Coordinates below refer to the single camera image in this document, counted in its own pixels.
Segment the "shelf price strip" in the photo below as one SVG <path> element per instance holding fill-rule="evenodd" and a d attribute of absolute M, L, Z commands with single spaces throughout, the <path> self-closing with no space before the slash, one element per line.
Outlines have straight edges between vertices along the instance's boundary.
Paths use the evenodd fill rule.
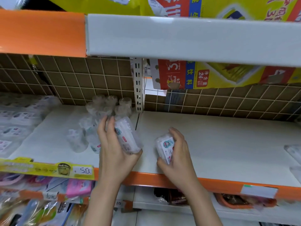
<path fill-rule="evenodd" d="M 33 162 L 31 158 L 0 159 L 0 171 L 27 175 L 77 178 L 95 180 L 91 165 L 79 165 L 69 162 L 56 164 Z"/>

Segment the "hand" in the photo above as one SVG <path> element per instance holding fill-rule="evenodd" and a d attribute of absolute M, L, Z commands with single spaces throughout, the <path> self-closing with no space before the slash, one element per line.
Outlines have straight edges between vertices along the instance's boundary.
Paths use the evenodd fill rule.
<path fill-rule="evenodd" d="M 126 154 L 115 133 L 115 118 L 110 118 L 107 131 L 105 131 L 106 121 L 107 116 L 101 120 L 97 129 L 101 142 L 98 181 L 120 186 L 137 163 L 142 150 L 137 154 Z"/>
<path fill-rule="evenodd" d="M 164 160 L 159 157 L 157 165 L 168 179 L 185 194 L 190 187 L 200 185 L 200 183 L 194 171 L 184 136 L 175 128 L 170 128 L 169 132 L 175 140 L 171 163 L 167 165 Z"/>

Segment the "left hand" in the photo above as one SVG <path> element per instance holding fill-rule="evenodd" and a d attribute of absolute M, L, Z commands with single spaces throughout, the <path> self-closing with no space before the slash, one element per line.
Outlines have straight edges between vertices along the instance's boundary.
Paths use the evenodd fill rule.
<path fill-rule="evenodd" d="M 98 181 L 120 186 L 136 165 L 142 150 L 137 154 L 126 154 L 122 150 L 115 133 L 115 118 L 110 118 L 107 131 L 105 131 L 106 121 L 107 116 L 101 120 L 97 129 L 101 142 Z"/>

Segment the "forearm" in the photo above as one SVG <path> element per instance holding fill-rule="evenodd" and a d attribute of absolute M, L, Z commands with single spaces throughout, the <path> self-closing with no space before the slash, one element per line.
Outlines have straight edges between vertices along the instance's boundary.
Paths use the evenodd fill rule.
<path fill-rule="evenodd" d="M 207 190 L 198 181 L 184 194 L 194 215 L 196 226 L 222 226 Z"/>
<path fill-rule="evenodd" d="M 91 193 L 84 226 L 111 226 L 119 187 L 105 181 L 97 184 Z"/>

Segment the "brown pegboard backing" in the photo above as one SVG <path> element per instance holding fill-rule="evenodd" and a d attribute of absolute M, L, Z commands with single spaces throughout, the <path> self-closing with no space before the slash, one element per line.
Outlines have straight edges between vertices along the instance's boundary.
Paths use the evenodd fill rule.
<path fill-rule="evenodd" d="M 134 85 L 127 57 L 35 56 L 39 74 L 28 55 L 0 54 L 0 91 L 55 95 L 66 105 L 85 105 L 95 94 L 130 97 Z"/>
<path fill-rule="evenodd" d="M 145 110 L 277 121 L 301 114 L 301 83 L 154 92 L 145 95 Z"/>
<path fill-rule="evenodd" d="M 35 58 L 39 75 L 26 62 L 27 55 L 0 54 L 0 91 L 55 94 L 67 105 L 85 105 L 95 94 L 135 101 L 127 57 Z M 145 110 L 293 121 L 301 113 L 301 83 L 146 94 Z"/>

